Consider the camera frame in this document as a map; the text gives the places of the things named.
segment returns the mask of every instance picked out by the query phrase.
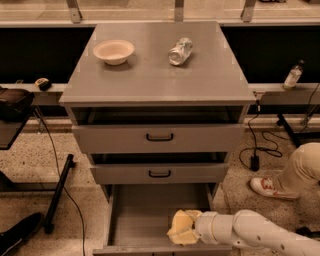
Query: cabinet top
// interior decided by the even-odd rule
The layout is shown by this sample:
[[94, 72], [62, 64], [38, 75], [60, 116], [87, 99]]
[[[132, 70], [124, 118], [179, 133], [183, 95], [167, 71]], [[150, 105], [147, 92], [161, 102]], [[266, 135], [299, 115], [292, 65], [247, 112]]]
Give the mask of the cabinet top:
[[[182, 37], [193, 42], [182, 66], [168, 52]], [[93, 48], [106, 40], [131, 42], [127, 62], [110, 66]], [[98, 24], [60, 99], [63, 105], [248, 104], [255, 100], [217, 22]]]

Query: gray cabinet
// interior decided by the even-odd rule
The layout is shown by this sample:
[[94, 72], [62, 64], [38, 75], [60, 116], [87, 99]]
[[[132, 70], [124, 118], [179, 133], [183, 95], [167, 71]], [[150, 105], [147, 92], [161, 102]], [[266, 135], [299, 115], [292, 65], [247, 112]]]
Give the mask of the gray cabinet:
[[[191, 38], [181, 67], [168, 51]], [[132, 42], [120, 66], [95, 58], [102, 41]], [[226, 255], [225, 245], [172, 245], [178, 209], [214, 210], [255, 98], [216, 22], [98, 24], [60, 103], [109, 202], [106, 239], [94, 255]]]

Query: shoe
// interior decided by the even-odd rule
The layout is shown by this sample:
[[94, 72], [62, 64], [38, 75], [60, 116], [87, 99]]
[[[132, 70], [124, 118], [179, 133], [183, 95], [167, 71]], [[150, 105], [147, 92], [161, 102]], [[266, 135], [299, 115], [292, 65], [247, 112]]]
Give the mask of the shoe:
[[6, 255], [35, 234], [43, 223], [43, 214], [34, 213], [4, 233], [0, 233], [0, 256]]
[[296, 200], [300, 196], [299, 193], [287, 193], [276, 190], [270, 178], [252, 178], [250, 186], [255, 192], [266, 197]]

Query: black cable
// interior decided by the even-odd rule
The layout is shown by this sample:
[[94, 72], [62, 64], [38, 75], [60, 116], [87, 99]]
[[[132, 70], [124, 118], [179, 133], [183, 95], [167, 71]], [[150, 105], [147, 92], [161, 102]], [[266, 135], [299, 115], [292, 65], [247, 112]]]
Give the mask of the black cable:
[[[316, 93], [316, 91], [318, 90], [318, 87], [319, 87], [320, 83], [317, 84], [316, 88], [313, 90], [313, 92], [311, 93], [310, 97], [309, 97], [309, 100], [308, 100], [308, 108], [310, 108], [310, 103], [311, 103], [311, 100], [312, 100], [312, 97], [313, 95]], [[299, 131], [299, 133], [303, 132], [307, 127], [308, 127], [308, 116], [309, 116], [310, 112], [307, 110], [307, 112], [305, 113], [305, 125], [304, 127]]]
[[[57, 167], [57, 171], [58, 171], [58, 175], [59, 177], [61, 177], [61, 173], [60, 173], [60, 168], [59, 168], [59, 162], [58, 162], [58, 156], [57, 156], [57, 151], [56, 151], [56, 147], [54, 145], [54, 142], [53, 142], [53, 139], [51, 137], [51, 134], [50, 134], [50, 131], [46, 125], [46, 123], [44, 122], [43, 118], [41, 117], [40, 114], [37, 114], [37, 116], [39, 117], [39, 119], [41, 120], [44, 128], [46, 129], [48, 135], [49, 135], [49, 138], [50, 138], [50, 141], [51, 141], [51, 144], [52, 144], [52, 148], [53, 148], [53, 152], [54, 152], [54, 156], [55, 156], [55, 161], [56, 161], [56, 167]], [[65, 186], [63, 186], [63, 189], [64, 191], [66, 192], [66, 194], [68, 195], [68, 197], [70, 198], [70, 200], [73, 202], [73, 204], [76, 206], [78, 212], [79, 212], [79, 215], [80, 215], [80, 219], [81, 219], [81, 224], [82, 224], [82, 255], [85, 256], [86, 255], [86, 252], [85, 252], [85, 227], [84, 227], [84, 220], [83, 220], [83, 216], [82, 216], [82, 213], [81, 213], [81, 210], [80, 210], [80, 207], [79, 205], [76, 203], [76, 201], [72, 198], [72, 196], [70, 195], [70, 193], [68, 192], [68, 190], [66, 189]]]
[[258, 113], [257, 113], [253, 118], [251, 118], [251, 119], [248, 121], [248, 126], [249, 126], [249, 129], [250, 129], [250, 131], [251, 131], [251, 133], [252, 133], [253, 140], [254, 140], [254, 147], [245, 148], [245, 149], [241, 150], [240, 153], [239, 153], [239, 160], [240, 160], [241, 164], [242, 164], [243, 166], [245, 166], [245, 167], [246, 167], [247, 169], [249, 169], [249, 170], [253, 170], [253, 169], [252, 169], [250, 166], [246, 165], [246, 164], [243, 162], [243, 160], [242, 160], [242, 154], [243, 154], [243, 152], [245, 152], [245, 151], [253, 150], [253, 157], [254, 157], [254, 158], [257, 157], [257, 151], [265, 152], [265, 153], [267, 153], [267, 154], [269, 154], [269, 155], [271, 155], [271, 156], [273, 156], [273, 157], [278, 157], [278, 158], [282, 157], [282, 153], [278, 150], [279, 145], [278, 145], [275, 141], [267, 138], [267, 137], [265, 136], [265, 134], [271, 134], [271, 135], [273, 135], [273, 136], [275, 136], [275, 137], [278, 137], [278, 138], [280, 138], [280, 139], [290, 140], [290, 139], [288, 139], [288, 138], [283, 138], [283, 137], [278, 136], [278, 135], [276, 135], [276, 134], [274, 134], [274, 133], [271, 133], [271, 132], [269, 132], [269, 131], [263, 131], [263, 132], [262, 132], [262, 137], [263, 137], [266, 141], [269, 141], [269, 142], [273, 143], [273, 144], [275, 145], [275, 148], [272, 149], [272, 148], [266, 148], [266, 147], [258, 147], [257, 137], [256, 137], [256, 135], [255, 135], [255, 133], [254, 133], [252, 127], [251, 127], [251, 122], [252, 122], [254, 119], [256, 119], [256, 118], [259, 116], [259, 114], [260, 114], [259, 101], [257, 101], [257, 104], [258, 104], [258, 108], [257, 108], [257, 109], [258, 109]]

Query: small bottle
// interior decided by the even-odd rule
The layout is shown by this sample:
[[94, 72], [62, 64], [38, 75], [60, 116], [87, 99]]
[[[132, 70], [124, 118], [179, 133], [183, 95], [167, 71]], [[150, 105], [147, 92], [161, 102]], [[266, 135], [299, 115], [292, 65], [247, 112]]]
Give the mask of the small bottle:
[[284, 81], [284, 89], [292, 89], [296, 86], [304, 68], [304, 60], [299, 60], [297, 65], [294, 65]]
[[169, 51], [169, 62], [174, 66], [182, 65], [190, 56], [193, 44], [187, 38], [181, 38], [176, 45]]

